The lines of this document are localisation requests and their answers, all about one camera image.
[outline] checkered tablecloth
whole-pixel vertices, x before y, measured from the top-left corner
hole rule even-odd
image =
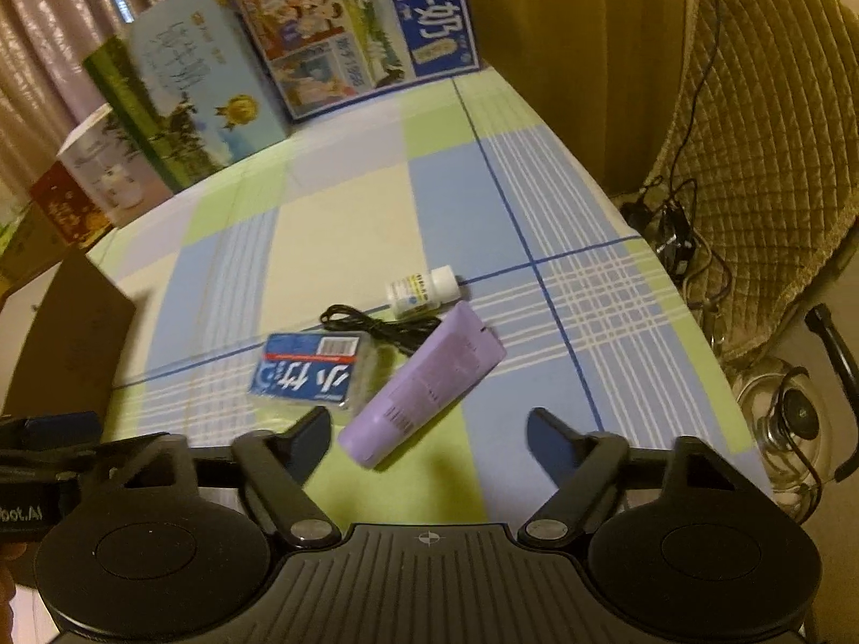
[[[385,471],[337,447],[308,492],[354,521],[507,521],[553,491],[528,454],[543,406],[581,431],[705,438],[766,477],[727,383],[659,262],[493,70],[343,109],[106,238],[93,260],[137,303],[109,434],[222,445],[266,334],[451,264],[506,360]]]

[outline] human hand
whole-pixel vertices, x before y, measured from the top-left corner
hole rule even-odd
[[[7,561],[17,559],[27,549],[26,544],[0,545],[0,644],[12,644],[12,606],[14,581]]]

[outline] barcode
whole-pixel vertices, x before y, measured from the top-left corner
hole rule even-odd
[[[399,432],[403,435],[410,434],[415,428],[414,422],[405,415],[405,412],[396,407],[389,408],[389,410],[385,412],[384,416],[385,419],[388,419],[388,421],[394,424],[394,426],[396,426],[399,429]]]
[[[354,336],[324,336],[319,341],[316,355],[355,355],[358,348],[358,338]]]

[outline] kettle handle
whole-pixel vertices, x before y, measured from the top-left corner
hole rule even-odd
[[[824,304],[815,305],[809,310],[805,317],[806,327],[809,331],[820,337],[829,355],[829,362],[835,369],[841,380],[841,387],[845,391],[847,401],[853,416],[856,417],[856,428],[859,429],[859,367],[856,360],[847,348],[845,340],[841,338],[839,331],[832,324],[832,313]],[[835,481],[843,481],[859,469],[859,438],[853,454],[845,460],[833,473]]]

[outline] white bottle cap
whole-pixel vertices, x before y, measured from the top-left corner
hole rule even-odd
[[[458,301],[462,297],[460,293],[460,284],[456,282],[454,270],[449,266],[441,268],[433,268],[429,273],[432,279],[433,288],[435,288],[435,296],[439,302],[447,303]]]

